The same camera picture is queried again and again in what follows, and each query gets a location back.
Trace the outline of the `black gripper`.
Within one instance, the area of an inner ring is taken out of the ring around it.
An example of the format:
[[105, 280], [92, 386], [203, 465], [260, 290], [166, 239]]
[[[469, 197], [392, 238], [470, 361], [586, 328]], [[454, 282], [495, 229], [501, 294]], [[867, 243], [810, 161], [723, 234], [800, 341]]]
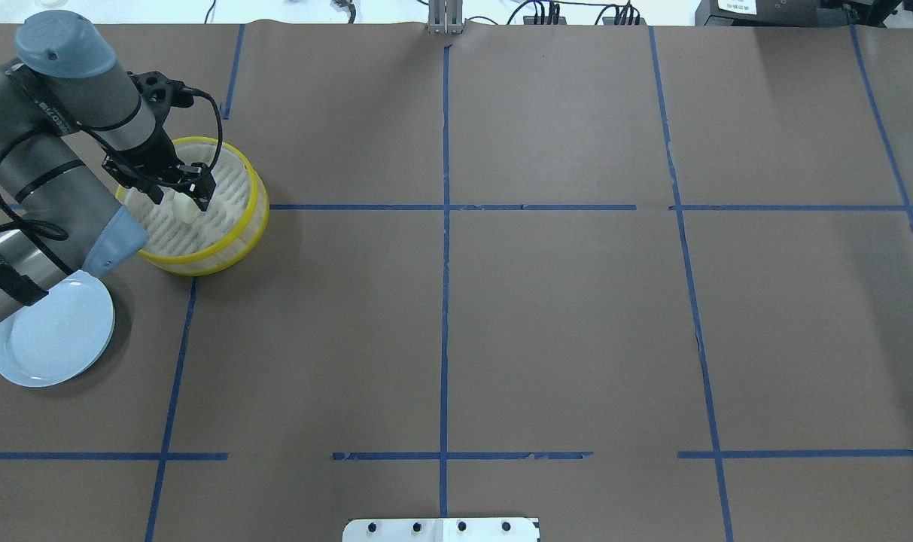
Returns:
[[164, 198], [161, 187], [169, 187], [191, 199], [201, 212], [208, 211], [216, 188], [211, 166], [184, 164], [166, 130], [154, 130], [146, 141], [128, 150], [110, 143], [106, 136], [101, 134], [102, 168], [123, 188], [138, 191], [158, 206]]

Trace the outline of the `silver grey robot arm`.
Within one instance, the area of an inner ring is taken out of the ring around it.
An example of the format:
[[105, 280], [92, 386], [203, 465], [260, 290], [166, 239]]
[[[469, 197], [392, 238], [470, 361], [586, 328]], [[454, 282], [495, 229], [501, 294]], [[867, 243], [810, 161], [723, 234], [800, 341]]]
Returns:
[[16, 30], [18, 55], [0, 65], [0, 323], [40, 303], [64, 278], [111, 272], [148, 233], [65, 137], [88, 135], [102, 168], [160, 205], [166, 191], [204, 212], [218, 158], [187, 163], [164, 124], [202, 90], [159, 72], [126, 71], [84, 15], [40, 11]]

